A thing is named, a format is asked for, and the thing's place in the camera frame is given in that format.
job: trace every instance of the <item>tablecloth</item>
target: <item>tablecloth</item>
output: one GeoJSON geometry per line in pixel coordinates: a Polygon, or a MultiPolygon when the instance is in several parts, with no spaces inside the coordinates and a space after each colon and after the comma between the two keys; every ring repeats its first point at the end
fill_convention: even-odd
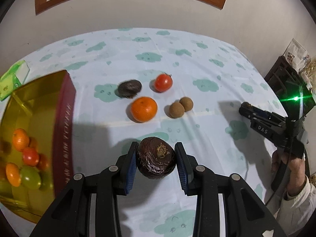
{"type": "MultiPolygon", "coordinates": [[[[286,113],[255,66],[233,45],[183,31],[125,28],[67,38],[23,59],[30,67],[26,81],[61,69],[71,75],[77,91],[75,173],[97,174],[127,153],[132,141],[157,136],[171,146],[182,142],[187,154],[217,174],[240,174],[260,199],[270,196],[275,147],[250,129],[238,109],[247,101],[286,113]],[[162,72],[172,75],[173,86],[153,92],[151,80],[162,72]],[[152,97],[158,104],[149,122],[134,122],[128,113],[132,100],[115,94],[118,84],[130,79],[142,83],[138,97],[152,97]],[[184,96],[194,108],[182,118],[169,118],[168,105],[184,96]]],[[[119,197],[118,204],[123,237],[192,235],[196,197],[184,195],[176,170],[161,180],[137,172],[133,190],[119,197]]],[[[29,236],[32,223],[2,210],[21,237],[29,236]]]]}

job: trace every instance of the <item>metal bolt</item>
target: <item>metal bolt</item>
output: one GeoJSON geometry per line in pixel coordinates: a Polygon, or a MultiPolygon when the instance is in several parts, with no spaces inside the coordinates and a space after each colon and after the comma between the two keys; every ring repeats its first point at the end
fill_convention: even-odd
{"type": "Polygon", "coordinates": [[[199,172],[203,172],[205,170],[205,167],[204,166],[201,166],[201,165],[198,165],[196,168],[195,168],[197,171],[199,172]]]}
{"type": "Polygon", "coordinates": [[[119,168],[116,166],[116,165],[113,165],[113,166],[110,166],[109,167],[109,170],[111,171],[111,172],[115,172],[115,171],[117,171],[119,168]]]}
{"type": "Polygon", "coordinates": [[[240,176],[237,174],[232,174],[232,179],[235,181],[238,181],[238,180],[240,180],[240,176]]]}
{"type": "Polygon", "coordinates": [[[81,178],[82,178],[82,174],[79,174],[79,173],[78,173],[78,174],[75,174],[75,175],[74,175],[74,179],[75,179],[75,180],[80,180],[81,178]]]}

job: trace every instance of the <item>person's arm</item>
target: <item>person's arm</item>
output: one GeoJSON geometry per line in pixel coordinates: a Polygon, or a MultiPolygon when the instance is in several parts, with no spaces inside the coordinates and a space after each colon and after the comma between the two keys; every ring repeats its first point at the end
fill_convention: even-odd
{"type": "MultiPolygon", "coordinates": [[[[287,163],[289,155],[284,153],[281,160],[287,163]]],[[[276,152],[272,155],[272,171],[279,166],[276,152]]],[[[291,170],[287,192],[282,197],[276,220],[288,236],[296,236],[311,217],[316,206],[316,189],[305,175],[305,161],[291,157],[288,167],[291,170]]]]}

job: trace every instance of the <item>green and white package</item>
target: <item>green and white package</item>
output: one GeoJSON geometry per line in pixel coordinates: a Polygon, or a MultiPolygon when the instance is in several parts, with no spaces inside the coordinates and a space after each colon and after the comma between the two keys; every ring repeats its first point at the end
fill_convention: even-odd
{"type": "Polygon", "coordinates": [[[23,85],[30,69],[25,61],[14,63],[0,78],[0,100],[3,101],[15,89],[23,85]]]}

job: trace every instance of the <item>human hand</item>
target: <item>human hand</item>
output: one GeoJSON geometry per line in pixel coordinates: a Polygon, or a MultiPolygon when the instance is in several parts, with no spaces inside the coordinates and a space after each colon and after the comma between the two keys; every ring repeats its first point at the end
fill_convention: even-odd
{"type": "MultiPolygon", "coordinates": [[[[287,163],[289,154],[284,152],[281,157],[275,151],[272,154],[271,171],[276,172],[279,168],[280,162],[287,163]]],[[[305,161],[291,155],[288,163],[288,167],[291,170],[290,180],[286,187],[288,194],[292,197],[298,195],[305,186],[305,161]]]]}

